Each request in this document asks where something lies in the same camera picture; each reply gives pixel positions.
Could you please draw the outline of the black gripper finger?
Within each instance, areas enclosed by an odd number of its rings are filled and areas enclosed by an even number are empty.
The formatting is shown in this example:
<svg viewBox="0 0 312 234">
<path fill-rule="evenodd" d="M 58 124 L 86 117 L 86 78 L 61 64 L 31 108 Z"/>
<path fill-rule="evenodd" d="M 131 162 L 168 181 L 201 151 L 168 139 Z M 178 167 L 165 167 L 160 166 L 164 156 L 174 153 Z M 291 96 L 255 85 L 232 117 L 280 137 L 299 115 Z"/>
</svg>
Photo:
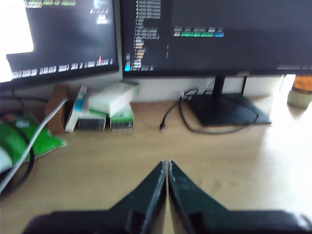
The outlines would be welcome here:
<svg viewBox="0 0 312 234">
<path fill-rule="evenodd" d="M 200 189 L 173 161 L 168 164 L 169 194 L 186 213 L 226 213 L 225 206 Z"/>
<path fill-rule="evenodd" d="M 127 212 L 130 210 L 145 213 L 163 198 L 166 182 L 166 162 L 162 160 L 139 183 L 139 185 L 112 206 L 110 211 Z"/>
</svg>

